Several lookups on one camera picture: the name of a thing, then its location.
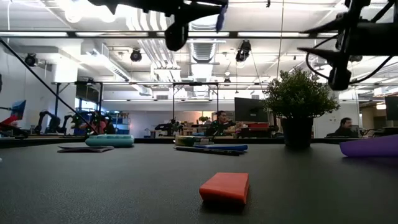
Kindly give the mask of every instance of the potted plant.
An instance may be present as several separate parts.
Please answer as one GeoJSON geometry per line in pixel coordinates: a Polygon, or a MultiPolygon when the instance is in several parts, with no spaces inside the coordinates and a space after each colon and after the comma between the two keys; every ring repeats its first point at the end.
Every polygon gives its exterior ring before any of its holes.
{"type": "Polygon", "coordinates": [[[205,117],[205,116],[201,116],[201,117],[199,117],[199,121],[201,121],[202,122],[202,124],[204,124],[206,121],[208,121],[209,120],[209,118],[208,117],[205,117]]]}
{"type": "Polygon", "coordinates": [[[281,119],[288,147],[309,147],[313,119],[340,107],[328,84],[317,80],[301,68],[290,73],[280,71],[280,80],[271,81],[265,91],[269,96],[264,100],[264,109],[281,119]]]}

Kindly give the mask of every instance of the table surface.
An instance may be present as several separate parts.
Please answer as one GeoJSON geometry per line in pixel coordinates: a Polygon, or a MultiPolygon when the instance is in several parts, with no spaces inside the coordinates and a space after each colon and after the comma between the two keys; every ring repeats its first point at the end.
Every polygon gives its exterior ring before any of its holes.
{"type": "Polygon", "coordinates": [[[0,149],[0,223],[397,223],[398,159],[345,158],[329,144],[249,145],[239,157],[172,147],[0,149]],[[216,172],[249,173],[242,210],[203,204],[216,172]]]}

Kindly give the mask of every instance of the orange block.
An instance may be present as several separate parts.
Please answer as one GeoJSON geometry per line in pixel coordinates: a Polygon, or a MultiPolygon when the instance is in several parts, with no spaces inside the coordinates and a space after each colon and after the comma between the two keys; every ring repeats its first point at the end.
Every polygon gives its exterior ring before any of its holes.
{"type": "Polygon", "coordinates": [[[249,174],[219,172],[200,187],[199,193],[204,201],[246,204],[248,188],[249,174]]]}

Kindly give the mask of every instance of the plant pot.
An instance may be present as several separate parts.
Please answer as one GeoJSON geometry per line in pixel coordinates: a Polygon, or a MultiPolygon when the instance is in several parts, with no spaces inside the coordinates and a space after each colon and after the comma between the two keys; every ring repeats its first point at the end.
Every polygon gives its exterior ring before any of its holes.
{"type": "Polygon", "coordinates": [[[285,145],[294,149],[304,149],[311,145],[313,118],[282,119],[285,145]]]}

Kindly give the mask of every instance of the teal cushion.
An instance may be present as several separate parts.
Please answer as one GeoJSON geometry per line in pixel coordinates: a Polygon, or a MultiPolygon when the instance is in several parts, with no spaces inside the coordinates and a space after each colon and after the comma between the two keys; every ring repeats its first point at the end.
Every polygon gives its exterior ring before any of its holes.
{"type": "Polygon", "coordinates": [[[86,139],[87,146],[132,147],[134,136],[127,134],[100,134],[86,139]]]}

